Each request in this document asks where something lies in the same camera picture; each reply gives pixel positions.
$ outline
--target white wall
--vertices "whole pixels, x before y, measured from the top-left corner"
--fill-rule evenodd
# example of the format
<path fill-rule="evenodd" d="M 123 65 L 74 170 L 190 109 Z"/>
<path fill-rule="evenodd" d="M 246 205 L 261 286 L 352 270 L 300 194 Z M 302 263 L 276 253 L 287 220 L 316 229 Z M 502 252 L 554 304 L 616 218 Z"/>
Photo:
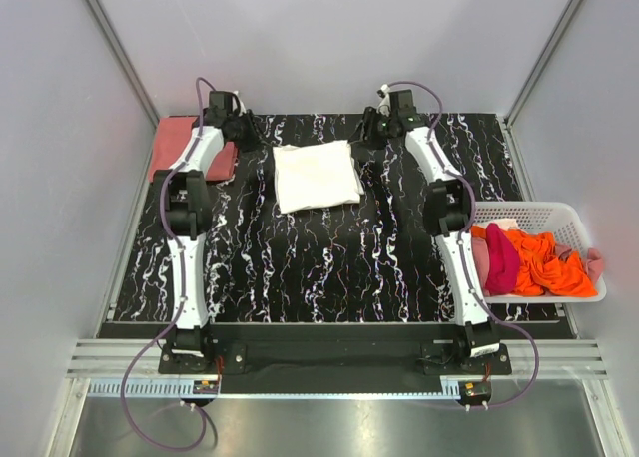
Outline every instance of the white wall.
<path fill-rule="evenodd" d="M 153 130 L 81 0 L 0 0 L 0 455 L 42 455 Z"/>
<path fill-rule="evenodd" d="M 639 449 L 639 7 L 587 0 L 515 123 L 539 200 L 574 205 L 607 261 L 608 296 L 575 305 L 600 342 Z"/>
<path fill-rule="evenodd" d="M 361 113 L 382 83 L 413 79 L 437 90 L 448 110 L 505 113 L 567 1 L 103 3 L 169 115 L 194 112 L 198 74 L 241 90 L 257 112 Z"/>

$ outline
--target pink cloth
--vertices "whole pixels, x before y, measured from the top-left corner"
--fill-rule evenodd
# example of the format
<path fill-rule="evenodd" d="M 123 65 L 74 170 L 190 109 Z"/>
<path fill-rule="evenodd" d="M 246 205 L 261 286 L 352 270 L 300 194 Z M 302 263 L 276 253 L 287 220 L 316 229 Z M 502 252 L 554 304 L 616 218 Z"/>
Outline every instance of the pink cloth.
<path fill-rule="evenodd" d="M 517 284 L 519 274 L 519 253 L 498 225 L 486 228 L 486 243 L 490 257 L 490 270 L 486 290 L 491 295 L 508 294 Z"/>
<path fill-rule="evenodd" d="M 472 244 L 472 258 L 475 261 L 477 276 L 481 284 L 481 290 L 484 295 L 489 295 L 486 290 L 486 282 L 488 281 L 488 273 L 490 272 L 490 256 L 488 255 L 488 244 L 479 237 L 474 237 Z"/>
<path fill-rule="evenodd" d="M 191 139 L 191 125 L 195 118 L 179 116 L 163 118 L 156 130 L 153 143 L 153 155 L 149 167 L 149 181 L 153 180 L 156 170 L 165 170 L 172 165 Z M 207 181 L 226 181 L 233 177 L 236 166 L 238 148 L 235 143 L 226 143 L 222 150 L 213 158 L 213 162 L 206 173 Z"/>
<path fill-rule="evenodd" d="M 573 253 L 572 247 L 566 244 L 555 245 L 555 255 L 564 262 Z M 588 274 L 590 282 L 596 284 L 603 274 L 605 263 L 603 261 L 603 255 L 594 247 L 590 247 L 586 254 L 586 261 L 583 263 L 583 270 Z"/>

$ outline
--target white towel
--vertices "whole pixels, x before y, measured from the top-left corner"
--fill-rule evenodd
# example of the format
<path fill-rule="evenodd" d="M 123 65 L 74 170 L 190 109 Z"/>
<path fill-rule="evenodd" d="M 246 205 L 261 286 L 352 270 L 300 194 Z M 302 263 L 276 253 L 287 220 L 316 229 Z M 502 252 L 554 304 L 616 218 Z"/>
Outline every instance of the white towel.
<path fill-rule="evenodd" d="M 273 148 L 276 198 L 282 214 L 359 203 L 363 186 L 347 141 Z"/>

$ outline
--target cable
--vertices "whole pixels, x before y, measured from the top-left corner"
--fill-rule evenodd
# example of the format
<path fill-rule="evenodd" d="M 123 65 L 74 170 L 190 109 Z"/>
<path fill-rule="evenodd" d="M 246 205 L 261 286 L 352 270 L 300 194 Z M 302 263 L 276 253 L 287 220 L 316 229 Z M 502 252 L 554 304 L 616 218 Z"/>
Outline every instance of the cable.
<path fill-rule="evenodd" d="M 172 410 L 172 409 L 176 409 L 178 407 L 184 407 L 185 405 L 186 404 L 184 403 L 184 401 L 172 402 L 171 404 L 166 405 L 164 407 L 161 407 L 161 408 L 155 410 L 154 412 L 152 412 L 151 414 L 149 414 L 147 416 L 147 418 L 145 418 L 145 421 L 147 421 L 147 422 L 151 421 L 151 420 L 153 420 L 154 418 L 156 418 L 160 414 L 163 414 L 163 413 L 165 413 L 165 412 L 167 412 L 169 410 Z M 213 446 L 212 447 L 215 449 L 217 447 L 217 445 L 218 445 L 218 429 L 216 428 L 216 424 L 213 422 L 213 419 L 211 418 L 211 416 L 209 414 L 207 414 L 206 412 L 205 412 L 205 416 L 206 416 L 206 419 L 207 419 L 207 423 L 209 424 L 209 427 L 211 427 L 211 431 L 213 432 L 214 439 L 213 439 Z M 129 429 L 128 431 L 126 431 L 123 434 L 120 434 L 120 435 L 118 435 L 116 437 L 112 437 L 111 440 L 117 442 L 119 440 L 122 440 L 122 439 L 128 437 L 132 433 L 135 433 L 135 430 L 133 428 Z"/>
<path fill-rule="evenodd" d="M 490 378 L 490 362 L 486 362 L 486 375 L 483 376 L 482 382 L 488 382 Z"/>
<path fill-rule="evenodd" d="M 133 429 L 133 431 L 138 434 L 138 436 L 144 440 L 145 442 L 147 442 L 148 444 L 153 445 L 154 447 L 157 447 L 159 449 L 162 450 L 167 450 L 170 452 L 189 452 L 193 449 L 195 449 L 196 447 L 198 447 L 202 441 L 204 440 L 204 436 L 207 433 L 207 421 L 211 421 L 211 418 L 209 417 L 209 414 L 207 414 L 204 410 L 202 410 L 200 407 L 196 406 L 196 405 L 192 405 L 191 409 L 195 409 L 198 411 L 198 413 L 200 414 L 200 417 L 202 418 L 202 432 L 200 432 L 200 436 L 190 445 L 187 445 L 185 447 L 173 447 L 170 445 L 165 445 L 162 444 L 156 440 L 153 440 L 151 437 L 149 437 L 147 434 L 145 434 L 140 427 L 138 427 L 138 425 L 136 424 L 136 422 L 133 420 L 133 416 L 131 415 L 131 412 L 129 411 L 129 405 L 127 404 L 127 398 L 125 396 L 125 389 L 126 389 L 126 385 L 127 385 L 127 380 L 129 379 L 129 375 L 131 375 L 131 372 L 133 371 L 133 368 L 135 367 L 135 365 L 138 363 L 138 361 L 140 360 L 140 358 L 145 354 L 145 352 L 147 350 L 149 350 L 151 347 L 153 347 L 154 345 L 156 345 L 161 339 L 163 339 L 170 331 L 171 329 L 173 329 L 173 327 L 178 323 L 178 319 L 180 318 L 180 316 L 182 315 L 182 312 L 184 310 L 185 304 L 187 302 L 187 297 L 185 296 L 186 293 L 186 289 L 187 289 L 187 277 L 186 277 L 186 260 L 184 258 L 184 246 L 182 245 L 181 241 L 178 239 L 178 237 L 173 233 L 173 231 L 171 230 L 170 226 L 169 226 L 169 222 L 167 220 L 167 212 L 165 210 L 164 207 L 164 201 L 165 201 L 165 197 L 167 195 L 167 189 L 169 187 L 169 182 L 171 181 L 171 179 L 173 178 L 173 176 L 181 169 L 183 168 L 187 161 L 191 158 L 191 156 L 193 155 L 193 152 L 196 150 L 196 147 L 198 146 L 198 144 L 200 143 L 200 141 L 202 140 L 202 132 L 204 129 L 204 106 L 202 103 L 202 93 L 200 91 L 200 83 L 204 82 L 205 84 L 207 84 L 213 91 L 216 91 L 215 87 L 209 83 L 207 80 L 205 80 L 202 77 L 199 77 L 196 80 L 196 93 L 198 95 L 198 107 L 200 109 L 200 120 L 198 122 L 198 135 L 196 136 L 195 140 L 193 141 L 193 143 L 191 144 L 191 147 L 189 148 L 189 150 L 187 151 L 187 154 L 185 155 L 184 160 L 179 163 L 177 166 L 175 166 L 170 172 L 169 174 L 165 177 L 165 179 L 162 181 L 162 187 L 160 190 L 160 219 L 162 221 L 162 227 L 164 228 L 165 233 L 167 234 L 167 236 L 170 239 L 174 239 L 176 244 L 178 245 L 178 250 L 179 250 L 179 254 L 180 254 L 180 296 L 179 296 L 179 300 L 180 300 L 180 305 L 178 306 L 178 309 L 175 312 L 175 317 L 171 320 L 171 322 L 169 322 L 169 325 L 167 325 L 167 327 L 160 332 L 157 336 L 155 336 L 147 345 L 145 345 L 142 350 L 140 350 L 140 352 L 138 352 L 136 354 L 136 356 L 133 358 L 133 360 L 131 361 L 131 363 L 129 364 L 129 367 L 127 367 L 127 370 L 124 373 L 124 376 L 122 378 L 122 383 L 120 385 L 120 403 L 122 404 L 122 410 L 124 410 L 124 415 L 127 418 L 127 421 L 129 422 L 129 425 L 131 426 L 131 428 Z"/>
<path fill-rule="evenodd" d="M 356 145 L 358 143 L 362 143 L 363 139 L 359 138 L 358 140 L 355 141 L 351 141 L 358 133 L 360 133 L 361 127 L 363 126 L 363 119 L 359 120 L 359 123 L 357 123 L 357 126 L 355 127 L 355 131 L 353 131 L 350 136 L 348 137 L 347 141 L 349 144 L 351 145 Z"/>
<path fill-rule="evenodd" d="M 231 94 L 233 95 L 233 99 L 236 102 L 237 114 L 239 114 L 239 113 L 242 112 L 242 105 L 240 104 L 240 97 L 237 94 L 235 94 L 235 93 L 231 93 Z"/>
<path fill-rule="evenodd" d="M 249 110 L 250 115 L 250 120 L 251 120 L 251 125 L 253 126 L 253 128 L 255 129 L 255 131 L 258 133 L 259 138 L 260 138 L 260 143 L 262 143 L 265 146 L 269 146 L 271 148 L 274 148 L 275 145 L 273 145 L 273 143 L 269 143 L 267 141 L 267 135 L 265 134 L 264 131 L 262 131 L 262 129 L 260 128 L 260 126 L 258 126 L 258 123 L 256 122 L 256 115 L 253 114 L 253 112 L 251 110 Z"/>
<path fill-rule="evenodd" d="M 425 357 L 419 357 L 417 359 L 417 361 L 419 361 L 419 362 L 428 362 L 430 364 L 435 364 L 435 365 L 446 365 L 446 364 L 449 364 L 450 361 L 452 361 L 453 355 L 450 354 L 446 360 L 439 360 L 439 361 L 433 360 L 430 357 L 431 357 L 430 355 L 427 355 Z"/>
<path fill-rule="evenodd" d="M 470 271 L 468 269 L 468 263 L 466 262 L 465 251 L 463 249 L 462 236 L 463 236 L 463 234 L 465 232 L 470 230 L 470 228 L 472 227 L 472 224 L 474 223 L 475 216 L 476 216 L 476 213 L 477 213 L 477 202 L 476 202 L 476 199 L 475 199 L 474 189 L 472 188 L 472 186 L 470 185 L 468 180 L 464 176 L 459 174 L 459 173 L 453 173 L 451 171 L 447 171 L 446 170 L 446 167 L 444 166 L 444 163 L 443 163 L 443 157 L 439 155 L 439 152 L 437 151 L 437 148 L 436 148 L 436 146 L 434 145 L 434 143 L 433 143 L 433 141 L 431 139 L 432 133 L 433 133 L 434 129 L 436 128 L 436 126 L 441 121 L 441 116 L 443 115 L 443 103 L 441 102 L 441 99 L 430 88 L 428 88 L 425 85 L 422 85 L 421 83 L 417 83 L 416 81 L 395 81 L 393 83 L 390 83 L 388 86 L 390 88 L 392 88 L 393 86 L 397 86 L 397 85 L 416 86 L 417 88 L 421 88 L 422 90 L 426 91 L 428 94 L 430 94 L 437 101 L 437 105 L 439 107 L 439 110 L 438 110 L 438 113 L 437 113 L 437 117 L 435 118 L 435 121 L 433 121 L 432 124 L 430 125 L 430 127 L 428 128 L 428 134 L 426 135 L 426 141 L 428 142 L 428 145 L 430 146 L 430 149 L 432 150 L 433 154 L 435 155 L 435 158 L 437 159 L 437 161 L 439 162 L 441 167 L 444 169 L 444 171 L 449 176 L 460 180 L 461 183 L 463 184 L 463 186 L 468 191 L 468 194 L 470 195 L 470 218 L 468 219 L 468 223 L 466 223 L 466 226 L 464 226 L 463 229 L 460 230 L 458 235 L 457 235 L 457 243 L 459 245 L 459 254 L 461 256 L 461 264 L 462 264 L 462 267 L 463 267 L 464 275 L 465 275 L 466 282 L 468 284 L 468 288 L 470 290 L 470 293 L 472 294 L 474 299 L 477 301 L 477 304 L 483 309 L 483 311 L 492 320 L 494 320 L 498 325 L 501 325 L 502 327 L 507 327 L 507 328 L 510 328 L 512 330 L 515 330 L 515 331 L 519 332 L 521 335 L 523 335 L 528 340 L 528 342 L 530 342 L 530 345 L 532 346 L 532 352 L 534 354 L 534 368 L 533 368 L 532 375 L 530 376 L 530 380 L 528 381 L 528 383 L 524 386 L 523 389 L 521 389 L 521 391 L 519 393 L 515 394 L 514 396 L 510 397 L 509 399 L 506 399 L 503 402 L 498 402 L 496 404 L 490 405 L 491 408 L 496 408 L 496 409 L 502 408 L 502 407 L 506 407 L 506 406 L 518 401 L 524 395 L 526 395 L 528 393 L 528 391 L 531 389 L 531 387 L 533 386 L 533 384 L 535 383 L 535 381 L 537 380 L 537 375 L 539 374 L 539 349 L 537 348 L 537 344 L 535 343 L 535 340 L 532 338 L 532 336 L 528 333 L 527 330 L 525 330 L 523 327 L 520 327 L 520 326 L 518 326 L 516 324 L 513 324 L 511 322 L 507 322 L 505 320 L 501 320 L 499 317 L 497 317 L 492 312 L 492 310 L 490 310 L 490 308 L 486 305 L 486 303 L 479 297 L 479 294 L 477 293 L 476 289 L 473 288 L 472 280 L 471 280 L 471 277 L 470 277 Z"/>

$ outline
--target white laundry basket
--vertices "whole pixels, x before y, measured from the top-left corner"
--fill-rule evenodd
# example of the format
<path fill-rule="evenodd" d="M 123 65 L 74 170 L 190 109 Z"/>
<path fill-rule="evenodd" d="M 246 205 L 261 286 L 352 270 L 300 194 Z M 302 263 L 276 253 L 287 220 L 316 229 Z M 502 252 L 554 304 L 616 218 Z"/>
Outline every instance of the white laundry basket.
<path fill-rule="evenodd" d="M 477 202 L 475 221 L 485 223 L 500 218 L 515 218 L 521 230 L 529 234 L 552 232 L 555 242 L 569 245 L 586 257 L 592 247 L 588 233 L 577 211 L 564 203 L 540 203 L 519 201 Z M 522 296 L 514 294 L 487 296 L 490 303 L 551 303 L 551 302 L 597 302 L 606 296 L 603 276 L 595 284 L 594 297 L 567 297 L 561 295 Z"/>

